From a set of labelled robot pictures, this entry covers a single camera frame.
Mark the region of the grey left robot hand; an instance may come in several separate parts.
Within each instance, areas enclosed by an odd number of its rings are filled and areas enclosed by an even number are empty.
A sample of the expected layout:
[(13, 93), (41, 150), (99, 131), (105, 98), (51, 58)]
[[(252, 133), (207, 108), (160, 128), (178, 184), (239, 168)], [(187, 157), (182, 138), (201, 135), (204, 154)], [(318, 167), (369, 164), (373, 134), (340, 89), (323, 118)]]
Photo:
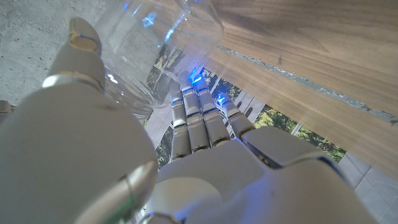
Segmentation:
[(170, 162), (104, 95), (101, 44), (84, 19), (41, 89), (1, 123), (2, 223), (373, 223), (337, 164), (280, 129), (256, 128), (196, 80), (173, 102)]

